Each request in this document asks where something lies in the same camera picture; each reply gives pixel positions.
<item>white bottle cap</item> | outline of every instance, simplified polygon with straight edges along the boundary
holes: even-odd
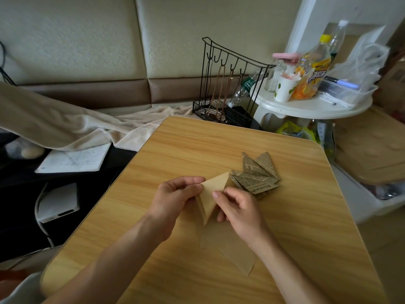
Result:
[[[340,20],[340,21],[339,21],[339,26],[340,26],[340,27],[345,27],[348,23],[349,23],[348,20]]]

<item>clear plastic box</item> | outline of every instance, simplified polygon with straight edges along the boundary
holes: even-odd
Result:
[[[365,101],[378,88],[372,85],[369,91],[357,91],[334,82],[323,80],[318,88],[319,97],[352,109]]]

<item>white paper cup with green leaves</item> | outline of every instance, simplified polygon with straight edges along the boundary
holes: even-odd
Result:
[[[280,102],[287,102],[298,82],[301,80],[299,75],[287,75],[290,79],[280,75],[278,85],[276,86],[276,92],[274,93],[274,99]]]

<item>plush toy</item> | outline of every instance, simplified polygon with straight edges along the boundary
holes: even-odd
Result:
[[[42,146],[38,146],[37,144],[34,144],[23,137],[18,137],[17,135],[0,128],[0,138],[2,136],[4,137],[2,140],[6,141],[3,149],[9,158],[36,159],[41,157],[45,152],[45,148]]]

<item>hand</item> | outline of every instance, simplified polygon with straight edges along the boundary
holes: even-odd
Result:
[[[183,176],[161,183],[146,213],[160,228],[162,241],[169,238],[185,203],[203,190],[204,177]]]
[[[228,220],[235,232],[255,251],[263,237],[271,237],[266,221],[256,205],[254,196],[243,190],[226,187],[224,192],[212,193],[221,208],[217,220]]]

